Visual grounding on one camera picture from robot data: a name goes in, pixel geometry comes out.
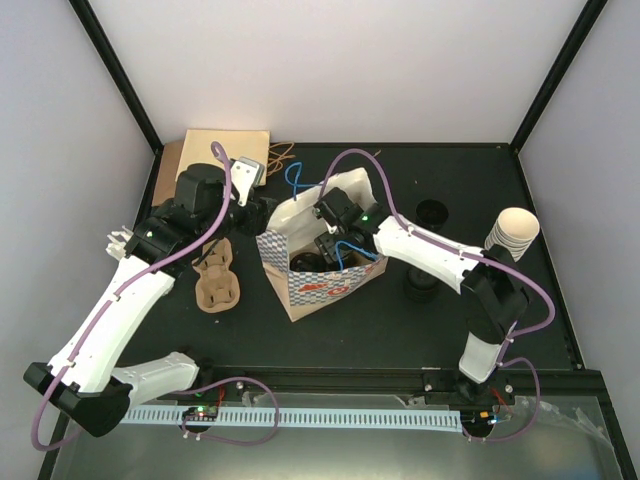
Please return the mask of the black branded paper cup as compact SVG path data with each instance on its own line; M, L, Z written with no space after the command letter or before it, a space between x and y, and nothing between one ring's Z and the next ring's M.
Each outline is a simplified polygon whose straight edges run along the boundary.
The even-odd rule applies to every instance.
M322 273L326 271L326 261L314 252L301 252L296 254L289 263L289 269L293 272Z

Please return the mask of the blue checkered paper bag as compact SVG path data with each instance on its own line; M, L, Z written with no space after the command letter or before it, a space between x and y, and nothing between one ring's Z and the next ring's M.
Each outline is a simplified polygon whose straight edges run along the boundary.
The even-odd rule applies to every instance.
M256 237L266 276L292 322L347 297L387 267L385 257L342 239L316 216L321 192L315 186L282 202Z

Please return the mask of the brown pulp cup carrier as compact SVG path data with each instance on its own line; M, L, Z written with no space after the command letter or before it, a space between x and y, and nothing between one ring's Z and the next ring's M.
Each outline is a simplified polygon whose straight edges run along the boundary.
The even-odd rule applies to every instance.
M199 275L195 285L198 307L214 314L234 308L240 300L241 290L236 274L231 270L233 249L226 239L216 239L203 247L203 253L192 262Z

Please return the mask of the stack of black cup lids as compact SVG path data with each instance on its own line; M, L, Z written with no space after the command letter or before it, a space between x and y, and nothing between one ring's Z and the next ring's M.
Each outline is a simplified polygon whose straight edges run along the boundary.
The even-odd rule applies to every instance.
M432 301L440 287L440 280L417 267L409 267L403 280L405 296L416 303Z

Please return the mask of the white stirrers bundle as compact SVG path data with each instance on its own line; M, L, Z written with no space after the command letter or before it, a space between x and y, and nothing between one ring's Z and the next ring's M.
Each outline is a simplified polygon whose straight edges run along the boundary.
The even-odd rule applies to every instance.
M125 226L121 230L111 231L107 235L106 253L115 260L120 261L126 256L125 247L132 236L133 232Z

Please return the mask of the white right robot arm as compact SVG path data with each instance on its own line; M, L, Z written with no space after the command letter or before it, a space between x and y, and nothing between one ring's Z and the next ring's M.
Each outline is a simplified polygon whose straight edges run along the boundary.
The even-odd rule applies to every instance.
M315 243L327 264L343 269L349 250L369 258L393 258L461 296L468 335L454 388L467 403L485 397L508 335L530 303L523 282L493 265L505 260L513 267L511 254L500 246L485 251L454 242L392 215L378 203L364 209L339 188L320 197L312 213L326 225Z

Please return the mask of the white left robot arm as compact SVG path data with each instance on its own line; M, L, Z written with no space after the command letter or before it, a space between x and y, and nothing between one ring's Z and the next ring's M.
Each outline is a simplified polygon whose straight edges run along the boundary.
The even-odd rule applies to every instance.
M123 368L116 363L204 243L232 231L250 236L265 231L275 206L253 196L263 170L247 158L227 161L222 168L193 164L179 174L173 197L134 230L110 235L107 251L118 266L109 286L69 342L48 362L33 362L24 373L24 381L42 396L31 425L37 449L46 448L38 430L49 405L101 437L140 404L174 392L202 399L213 391L215 376L206 362L185 352Z

